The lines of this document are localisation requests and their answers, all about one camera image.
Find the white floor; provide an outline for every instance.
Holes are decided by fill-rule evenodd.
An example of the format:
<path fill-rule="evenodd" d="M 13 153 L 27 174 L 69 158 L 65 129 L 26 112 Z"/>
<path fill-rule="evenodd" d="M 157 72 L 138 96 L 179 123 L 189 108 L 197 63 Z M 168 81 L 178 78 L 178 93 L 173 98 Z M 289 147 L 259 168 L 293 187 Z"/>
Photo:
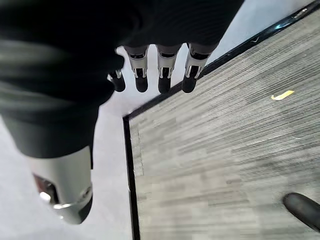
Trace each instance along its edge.
<path fill-rule="evenodd" d="M 246 0 L 209 62 L 220 57 L 271 24 L 302 8 L 311 0 Z M 181 48 L 172 85 L 183 78 L 187 47 Z M 139 93 L 126 59 L 126 90 L 115 93 L 101 107 L 95 131 L 93 207 L 81 225 L 67 225 L 38 199 L 24 157 L 0 124 L 0 240 L 130 240 L 127 163 L 122 116 L 154 98 L 158 92 L 156 48 L 148 54 L 149 89 Z"/>

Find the gray carpet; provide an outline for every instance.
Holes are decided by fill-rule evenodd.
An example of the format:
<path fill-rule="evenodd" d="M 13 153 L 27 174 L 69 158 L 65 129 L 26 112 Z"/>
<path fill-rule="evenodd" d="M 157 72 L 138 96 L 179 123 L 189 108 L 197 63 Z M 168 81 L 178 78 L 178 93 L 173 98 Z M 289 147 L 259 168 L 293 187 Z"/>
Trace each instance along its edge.
<path fill-rule="evenodd" d="M 319 23 L 316 11 L 130 120 L 142 240 L 320 237 L 281 204 L 320 202 Z"/>

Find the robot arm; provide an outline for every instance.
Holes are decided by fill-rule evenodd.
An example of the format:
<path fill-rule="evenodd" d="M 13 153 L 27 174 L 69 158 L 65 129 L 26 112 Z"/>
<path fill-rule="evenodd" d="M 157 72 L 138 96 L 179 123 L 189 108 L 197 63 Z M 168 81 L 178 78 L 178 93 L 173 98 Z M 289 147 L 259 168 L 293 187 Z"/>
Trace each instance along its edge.
<path fill-rule="evenodd" d="M 81 224 L 93 202 L 89 146 L 56 158 L 28 157 L 40 198 L 69 224 Z"/>

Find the black fabric covering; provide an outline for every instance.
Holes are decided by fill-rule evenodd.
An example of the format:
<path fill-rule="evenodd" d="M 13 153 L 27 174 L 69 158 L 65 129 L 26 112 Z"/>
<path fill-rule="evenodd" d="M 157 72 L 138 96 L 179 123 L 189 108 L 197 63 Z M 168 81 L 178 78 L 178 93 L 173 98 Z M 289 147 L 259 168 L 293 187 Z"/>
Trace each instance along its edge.
<path fill-rule="evenodd" d="M 216 44 L 243 0 L 10 0 L 0 4 L 0 113 L 18 149 L 57 158 L 92 146 L 108 72 L 126 45 Z"/>

